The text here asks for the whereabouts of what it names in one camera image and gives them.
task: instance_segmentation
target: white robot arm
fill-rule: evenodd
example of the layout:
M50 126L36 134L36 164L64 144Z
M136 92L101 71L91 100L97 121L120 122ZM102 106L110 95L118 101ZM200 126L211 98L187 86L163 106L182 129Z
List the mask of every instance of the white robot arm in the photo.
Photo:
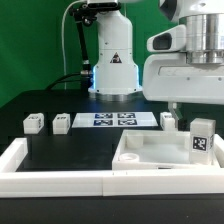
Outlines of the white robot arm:
M116 7L118 0L88 0L93 9L106 9L97 14L99 61L93 71L90 97L108 101L125 101L142 91L138 66L133 61L132 24Z
M148 100L224 104L224 2L160 0L179 25L148 40L143 93Z

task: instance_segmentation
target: black table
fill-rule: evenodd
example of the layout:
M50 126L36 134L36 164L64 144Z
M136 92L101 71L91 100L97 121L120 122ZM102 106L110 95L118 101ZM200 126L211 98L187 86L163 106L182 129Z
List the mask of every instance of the black table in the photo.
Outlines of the black table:
M188 106L183 108L186 114L189 114ZM3 152L14 138L24 137L22 121L30 113L41 112L45 115L45 127L38 135L25 136L29 142L29 154L19 172L110 170L123 128L78 128L71 129L66 136L54 136L52 121L56 114L69 113L73 120L76 113L153 112L159 121L159 114L163 111L167 111L167 103L148 102L143 98L112 103L90 100L80 91L24 92L0 110L0 150ZM223 221L224 194L0 199L0 223Z

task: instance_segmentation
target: small white block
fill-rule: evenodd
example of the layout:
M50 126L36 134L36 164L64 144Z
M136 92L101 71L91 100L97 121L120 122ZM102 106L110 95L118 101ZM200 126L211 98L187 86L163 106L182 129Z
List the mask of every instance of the small white block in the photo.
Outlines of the small white block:
M175 127L175 119L172 117L171 113L160 113L160 125L163 131L177 131Z
M215 120L195 119L191 122L189 159L191 163L209 165L213 158Z
M70 114L58 114L53 120L53 133L54 135L66 135L70 126Z
M23 121L23 128L25 134L38 134L44 126L44 115L41 113L30 114Z

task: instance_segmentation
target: blue light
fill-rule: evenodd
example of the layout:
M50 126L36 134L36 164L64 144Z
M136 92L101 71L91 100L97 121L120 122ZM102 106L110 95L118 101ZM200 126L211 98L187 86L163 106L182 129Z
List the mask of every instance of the blue light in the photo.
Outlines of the blue light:
M140 86L140 83L139 83L139 67L137 66L137 85L138 87Z
M93 89L96 89L96 66L93 67Z

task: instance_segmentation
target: white tray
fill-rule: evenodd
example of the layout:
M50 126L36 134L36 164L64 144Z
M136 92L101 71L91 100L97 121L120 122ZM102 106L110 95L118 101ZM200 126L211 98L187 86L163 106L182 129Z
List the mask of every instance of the white tray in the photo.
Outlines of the white tray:
M189 142L189 132L125 130L116 150L112 168L113 170L220 168L215 153L210 165L190 164Z

